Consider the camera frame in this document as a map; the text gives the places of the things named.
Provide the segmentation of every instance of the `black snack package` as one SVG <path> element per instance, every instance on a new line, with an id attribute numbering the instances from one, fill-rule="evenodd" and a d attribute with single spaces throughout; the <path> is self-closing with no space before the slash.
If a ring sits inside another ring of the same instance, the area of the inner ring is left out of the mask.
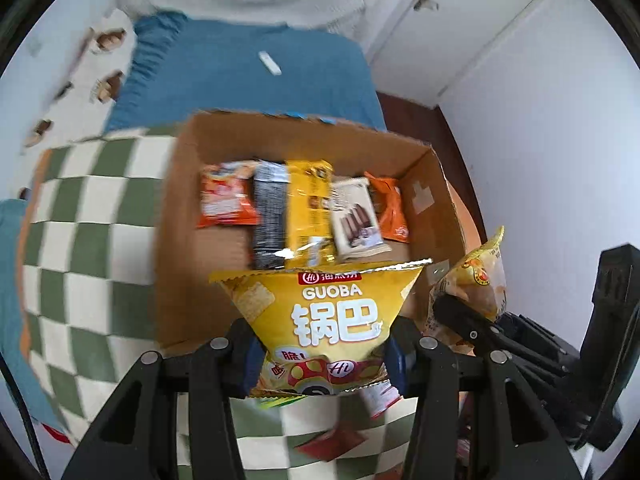
<path id="1" fill-rule="evenodd" d="M 254 174 L 254 203 L 261 218 L 254 232 L 256 269 L 284 268 L 288 188 L 289 170 L 286 164 L 260 162 Z"/>

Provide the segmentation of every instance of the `white door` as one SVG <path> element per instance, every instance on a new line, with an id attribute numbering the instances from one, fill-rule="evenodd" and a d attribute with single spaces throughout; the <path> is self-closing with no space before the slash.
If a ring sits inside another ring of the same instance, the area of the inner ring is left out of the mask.
<path id="1" fill-rule="evenodd" d="M 375 56 L 379 91 L 433 107 L 446 87 L 533 0 L 426 0 Z"/>

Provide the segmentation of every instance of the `door handle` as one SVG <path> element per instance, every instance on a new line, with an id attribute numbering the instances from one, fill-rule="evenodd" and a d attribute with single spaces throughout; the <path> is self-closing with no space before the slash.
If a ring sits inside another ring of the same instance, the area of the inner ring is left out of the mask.
<path id="1" fill-rule="evenodd" d="M 416 0 L 414 3 L 414 10 L 420 10 L 422 8 L 429 10 L 438 10 L 440 9 L 440 5 L 433 0 Z"/>

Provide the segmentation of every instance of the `red brand label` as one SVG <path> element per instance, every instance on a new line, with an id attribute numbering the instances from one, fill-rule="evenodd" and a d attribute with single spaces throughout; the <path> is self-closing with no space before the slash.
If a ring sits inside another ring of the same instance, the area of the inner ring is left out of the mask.
<path id="1" fill-rule="evenodd" d="M 344 274 L 327 274 L 326 272 L 299 272 L 298 284 L 317 285 L 318 283 L 359 282 L 362 275 L 359 272 L 345 272 Z"/>

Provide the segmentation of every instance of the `bed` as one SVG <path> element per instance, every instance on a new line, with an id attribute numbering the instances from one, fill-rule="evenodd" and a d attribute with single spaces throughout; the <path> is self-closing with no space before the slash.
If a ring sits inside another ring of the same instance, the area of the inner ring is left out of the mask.
<path id="1" fill-rule="evenodd" d="M 217 12 L 201 1 L 122 0 L 94 27 L 22 155 L 17 182 L 33 185 L 17 255 L 22 350 L 74 442 L 129 366 L 156 348 L 153 232 L 181 122 L 194 110 L 221 108 L 385 129 L 354 41 L 370 0 L 335 0 L 324 12 L 323 0 L 216 0 Z M 273 23 L 274 15 L 286 19 Z M 177 449 L 188 475 L 187 402 L 180 398 Z M 415 402 L 402 400 L 375 420 L 358 396 L 268 410 L 235 400 L 232 411 L 248 478 L 357 479 L 402 462 Z M 367 440 L 331 463 L 297 452 L 338 418 Z"/>

